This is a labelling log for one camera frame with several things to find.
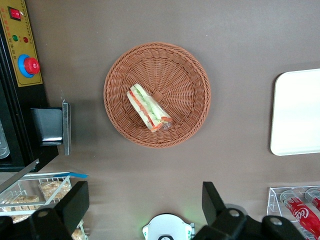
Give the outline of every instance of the metal wire rack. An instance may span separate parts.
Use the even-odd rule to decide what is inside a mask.
[[[37,209],[46,205],[57,204],[61,198],[61,194],[58,193],[64,186],[72,187],[70,176],[56,177],[56,175],[66,174],[68,172],[52,172],[52,173],[34,173],[26,174],[8,189],[0,193],[0,216],[11,216],[13,221],[17,216],[19,222],[28,218]],[[40,190],[40,185],[43,183],[49,183],[59,181],[61,184],[55,189],[52,195],[46,199]],[[26,196],[38,196],[35,202],[19,203],[17,200]],[[83,220],[78,224],[78,229],[81,230],[83,238],[82,240],[88,240],[88,236],[85,233],[83,227]]]

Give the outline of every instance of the red switch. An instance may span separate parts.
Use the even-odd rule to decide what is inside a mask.
[[[34,57],[27,57],[23,65],[28,74],[37,74],[40,71],[39,63]]]
[[[15,19],[15,20],[21,21],[20,12],[19,12],[18,9],[15,9],[15,8],[12,8],[12,7],[9,7],[9,6],[8,6],[8,9],[9,9],[9,14],[10,14],[10,18],[11,19]]]

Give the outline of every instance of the wrapped pastry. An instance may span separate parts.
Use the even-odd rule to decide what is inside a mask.
[[[172,119],[168,113],[138,83],[133,85],[126,95],[151,132],[171,126]]]
[[[39,185],[41,192],[43,193],[44,199],[48,199],[54,194],[57,188],[62,184],[62,181],[45,181]],[[66,182],[60,191],[55,195],[54,199],[62,199],[71,189],[71,186]]]
[[[39,202],[39,197],[36,195],[20,195],[17,196],[14,200],[4,201],[6,204],[26,204],[26,203],[36,203]],[[23,205],[23,206],[14,206],[14,207],[3,207],[2,210],[4,212],[11,211],[28,211],[28,210],[37,210],[39,205]],[[12,215],[12,221],[14,224],[19,223],[28,217],[30,214],[22,214],[22,215]]]
[[[71,237],[73,240],[85,240],[86,239],[85,235],[83,234],[83,232],[79,228],[76,228],[74,230]]]

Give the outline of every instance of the white device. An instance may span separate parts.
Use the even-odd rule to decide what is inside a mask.
[[[195,224],[173,214],[161,214],[144,226],[142,233],[145,240],[190,240],[195,236]]]
[[[270,148],[278,156],[320,153],[320,69],[276,80]]]

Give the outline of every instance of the emergency stop button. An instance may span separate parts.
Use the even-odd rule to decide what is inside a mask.
[[[26,78],[32,78],[35,74],[40,72],[40,65],[37,59],[26,54],[19,56],[18,67],[22,75]]]
[[[39,62],[34,57],[27,57],[23,66],[28,74],[37,74],[40,71]]]

